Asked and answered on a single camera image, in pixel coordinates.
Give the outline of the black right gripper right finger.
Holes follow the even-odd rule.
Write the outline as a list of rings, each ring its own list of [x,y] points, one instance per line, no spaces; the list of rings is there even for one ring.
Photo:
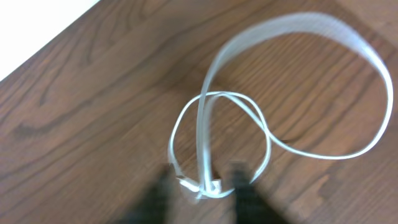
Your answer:
[[[262,197],[256,185],[250,182],[246,167],[233,164],[234,208],[236,224],[289,224],[268,201]]]

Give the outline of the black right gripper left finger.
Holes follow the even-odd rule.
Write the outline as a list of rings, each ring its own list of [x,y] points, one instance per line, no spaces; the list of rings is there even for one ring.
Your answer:
[[[114,222],[117,224],[166,224],[172,203],[174,171],[173,165],[165,165],[139,200]]]

